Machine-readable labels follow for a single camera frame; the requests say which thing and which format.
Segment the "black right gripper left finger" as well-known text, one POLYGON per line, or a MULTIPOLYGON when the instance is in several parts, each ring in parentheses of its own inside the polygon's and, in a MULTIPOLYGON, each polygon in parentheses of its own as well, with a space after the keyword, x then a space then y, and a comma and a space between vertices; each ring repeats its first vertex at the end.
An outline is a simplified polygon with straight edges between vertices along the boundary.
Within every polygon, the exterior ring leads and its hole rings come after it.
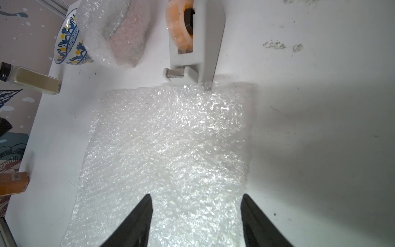
POLYGON ((153 204, 146 194, 102 247, 147 247, 153 204))

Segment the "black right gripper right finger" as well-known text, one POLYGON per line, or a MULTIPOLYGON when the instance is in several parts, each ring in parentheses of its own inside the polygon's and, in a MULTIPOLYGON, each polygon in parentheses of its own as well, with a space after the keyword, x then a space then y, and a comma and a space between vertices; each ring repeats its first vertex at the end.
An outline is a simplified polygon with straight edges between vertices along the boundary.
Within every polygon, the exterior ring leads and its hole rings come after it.
POLYGON ((241 201, 241 219, 247 247, 292 247, 248 194, 241 201))

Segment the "bubble wrap sheet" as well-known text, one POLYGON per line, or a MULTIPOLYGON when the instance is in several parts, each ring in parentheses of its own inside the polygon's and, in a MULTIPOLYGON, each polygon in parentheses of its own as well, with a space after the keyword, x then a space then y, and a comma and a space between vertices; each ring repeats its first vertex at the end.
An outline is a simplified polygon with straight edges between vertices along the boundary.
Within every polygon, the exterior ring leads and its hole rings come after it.
POLYGON ((149 246, 240 246, 254 89, 166 84, 102 96, 60 245, 100 246, 149 194, 149 246))
POLYGON ((94 62, 108 68, 138 65, 151 21, 149 1, 81 1, 76 20, 94 62))

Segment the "blue yellow patterned bowl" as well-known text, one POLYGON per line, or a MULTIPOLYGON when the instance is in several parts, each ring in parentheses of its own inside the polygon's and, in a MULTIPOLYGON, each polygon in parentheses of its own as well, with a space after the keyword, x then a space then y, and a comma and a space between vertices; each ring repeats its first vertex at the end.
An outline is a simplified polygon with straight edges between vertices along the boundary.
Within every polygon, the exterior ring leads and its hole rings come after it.
POLYGON ((93 62, 77 26, 76 12, 77 8, 66 16, 58 32, 53 55, 56 64, 82 65, 93 62))

